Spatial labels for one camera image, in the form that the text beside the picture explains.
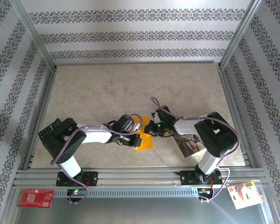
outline red card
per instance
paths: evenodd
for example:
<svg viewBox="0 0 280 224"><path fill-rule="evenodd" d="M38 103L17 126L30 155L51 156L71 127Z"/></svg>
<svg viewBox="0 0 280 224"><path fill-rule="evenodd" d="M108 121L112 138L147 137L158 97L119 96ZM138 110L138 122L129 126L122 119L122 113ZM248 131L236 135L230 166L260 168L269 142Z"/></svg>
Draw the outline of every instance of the red card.
<svg viewBox="0 0 280 224"><path fill-rule="evenodd" d="M27 208L51 208L54 190L24 189L20 193L17 206Z"/></svg>

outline marble surface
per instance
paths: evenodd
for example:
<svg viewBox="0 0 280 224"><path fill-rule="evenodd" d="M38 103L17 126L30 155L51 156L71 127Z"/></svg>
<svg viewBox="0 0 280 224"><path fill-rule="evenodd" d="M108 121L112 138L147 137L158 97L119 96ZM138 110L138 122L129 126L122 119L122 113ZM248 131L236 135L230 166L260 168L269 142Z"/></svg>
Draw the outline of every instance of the marble surface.
<svg viewBox="0 0 280 224"><path fill-rule="evenodd" d="M155 63L59 66L43 128L56 118L73 118L85 125L101 125L123 114L150 115L156 106L196 117L219 112L232 124L215 64ZM117 144L82 144L75 153L79 165L89 167L195 166L205 151L184 158L173 138L154 138L154 149L135 150ZM38 141L32 168L50 168L51 156ZM224 166L244 166L241 151Z"/></svg>

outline yellow object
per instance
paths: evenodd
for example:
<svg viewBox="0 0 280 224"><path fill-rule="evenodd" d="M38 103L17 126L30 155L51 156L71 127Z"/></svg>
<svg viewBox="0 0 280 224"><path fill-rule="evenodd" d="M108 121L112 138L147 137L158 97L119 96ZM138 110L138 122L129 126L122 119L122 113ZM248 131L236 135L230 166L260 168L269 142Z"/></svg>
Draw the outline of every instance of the yellow object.
<svg viewBox="0 0 280 224"><path fill-rule="evenodd" d="M140 138L142 139L142 144L140 147L136 147L137 150L154 148L153 137L149 134L144 133L144 128L149 124L149 116L143 116L142 118L142 128L137 133L140 134ZM138 117L133 117L133 120L136 123L140 123L140 119Z"/></svg>

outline striped wall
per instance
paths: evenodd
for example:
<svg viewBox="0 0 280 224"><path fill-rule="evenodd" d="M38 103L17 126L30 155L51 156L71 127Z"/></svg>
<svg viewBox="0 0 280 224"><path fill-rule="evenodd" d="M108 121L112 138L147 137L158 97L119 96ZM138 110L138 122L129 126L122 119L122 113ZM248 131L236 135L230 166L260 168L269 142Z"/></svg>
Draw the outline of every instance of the striped wall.
<svg viewBox="0 0 280 224"><path fill-rule="evenodd" d="M8 0L0 0L0 220L28 150L51 70Z"/></svg>
<svg viewBox="0 0 280 224"><path fill-rule="evenodd" d="M280 215L280 0L264 0L225 68Z"/></svg>
<svg viewBox="0 0 280 224"><path fill-rule="evenodd" d="M250 0L24 0L60 64L219 62Z"/></svg>

